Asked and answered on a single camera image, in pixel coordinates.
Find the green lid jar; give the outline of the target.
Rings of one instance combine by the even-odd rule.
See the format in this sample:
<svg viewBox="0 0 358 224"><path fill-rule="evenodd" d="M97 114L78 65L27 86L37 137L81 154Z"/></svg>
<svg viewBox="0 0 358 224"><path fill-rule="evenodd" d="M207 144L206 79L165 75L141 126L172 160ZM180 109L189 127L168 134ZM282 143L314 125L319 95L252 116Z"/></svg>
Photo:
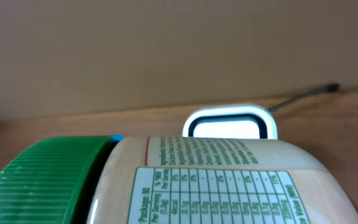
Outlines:
<svg viewBox="0 0 358 224"><path fill-rule="evenodd" d="M358 223L358 212L287 142L73 136L1 171L0 223Z"/></svg>

